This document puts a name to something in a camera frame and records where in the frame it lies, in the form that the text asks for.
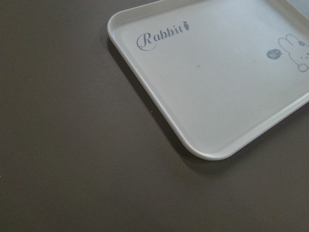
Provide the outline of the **white rabbit tray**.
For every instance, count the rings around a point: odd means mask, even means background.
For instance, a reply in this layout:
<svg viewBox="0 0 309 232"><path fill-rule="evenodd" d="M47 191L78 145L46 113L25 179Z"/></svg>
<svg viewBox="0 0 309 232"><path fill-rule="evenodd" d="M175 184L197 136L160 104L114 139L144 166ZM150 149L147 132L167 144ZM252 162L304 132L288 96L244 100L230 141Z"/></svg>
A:
<svg viewBox="0 0 309 232"><path fill-rule="evenodd" d="M107 30L199 158L230 157L309 101L309 19L287 0L160 0Z"/></svg>

